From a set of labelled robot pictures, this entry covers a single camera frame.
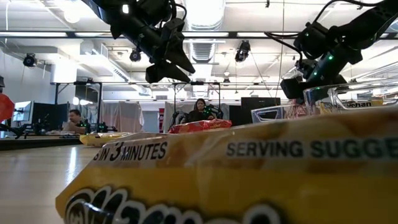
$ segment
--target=person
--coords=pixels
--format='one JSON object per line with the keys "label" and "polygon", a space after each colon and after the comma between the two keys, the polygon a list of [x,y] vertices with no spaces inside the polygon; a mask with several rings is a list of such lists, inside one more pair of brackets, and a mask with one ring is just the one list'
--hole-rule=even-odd
{"label": "person", "polygon": [[69,121],[75,125],[80,125],[81,123],[81,113],[79,110],[70,110],[69,111]]}
{"label": "person", "polygon": [[206,102],[204,99],[198,99],[193,107],[193,111],[189,112],[188,115],[188,122],[196,122],[196,121],[203,121],[203,120],[212,120],[214,119],[213,115],[206,116],[203,114],[205,110]]}
{"label": "person", "polygon": [[85,127],[81,126],[81,113],[79,110],[70,110],[69,111],[69,122],[64,124],[64,131],[74,131],[78,134],[84,134],[86,131]]}

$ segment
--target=yellow package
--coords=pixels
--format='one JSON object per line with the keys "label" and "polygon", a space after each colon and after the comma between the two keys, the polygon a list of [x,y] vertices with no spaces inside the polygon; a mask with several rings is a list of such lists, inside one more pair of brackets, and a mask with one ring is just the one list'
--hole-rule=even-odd
{"label": "yellow package", "polygon": [[57,197],[69,223],[397,223],[398,109],[105,145]]}
{"label": "yellow package", "polygon": [[80,142],[86,146],[102,147],[107,142],[114,139],[125,137],[131,133],[96,133],[80,136]]}

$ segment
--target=plastic container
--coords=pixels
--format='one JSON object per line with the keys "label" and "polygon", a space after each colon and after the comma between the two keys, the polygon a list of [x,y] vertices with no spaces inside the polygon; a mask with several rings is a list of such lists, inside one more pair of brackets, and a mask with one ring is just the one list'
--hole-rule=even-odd
{"label": "plastic container", "polygon": [[272,106],[251,111],[253,123],[269,122],[278,119],[297,119],[306,115],[306,109],[302,105]]}
{"label": "plastic container", "polygon": [[309,115],[347,113],[398,102],[398,78],[330,85],[304,90]]}

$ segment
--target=red object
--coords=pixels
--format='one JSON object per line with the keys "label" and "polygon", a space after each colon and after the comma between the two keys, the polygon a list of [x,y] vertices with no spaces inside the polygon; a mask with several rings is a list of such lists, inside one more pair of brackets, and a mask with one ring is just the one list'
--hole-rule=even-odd
{"label": "red object", "polygon": [[163,133],[164,108],[159,108],[159,133]]}
{"label": "red object", "polygon": [[5,119],[12,118],[14,113],[14,103],[8,98],[8,96],[0,93],[0,122]]}
{"label": "red object", "polygon": [[223,119],[213,119],[211,121],[197,121],[187,124],[174,125],[170,128],[169,133],[192,133],[197,131],[217,129],[217,128],[229,128],[232,126],[231,121]]}

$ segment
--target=man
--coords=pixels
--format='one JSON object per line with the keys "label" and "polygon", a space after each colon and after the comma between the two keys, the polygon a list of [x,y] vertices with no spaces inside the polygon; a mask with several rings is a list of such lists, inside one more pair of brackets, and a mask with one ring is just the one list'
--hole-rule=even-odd
{"label": "man", "polygon": [[70,110],[69,111],[69,121],[75,124],[76,126],[81,123],[81,113],[79,110]]}
{"label": "man", "polygon": [[64,125],[64,131],[74,131],[78,134],[84,134],[86,128],[81,126],[81,113],[79,110],[70,110],[69,111],[69,122]]}

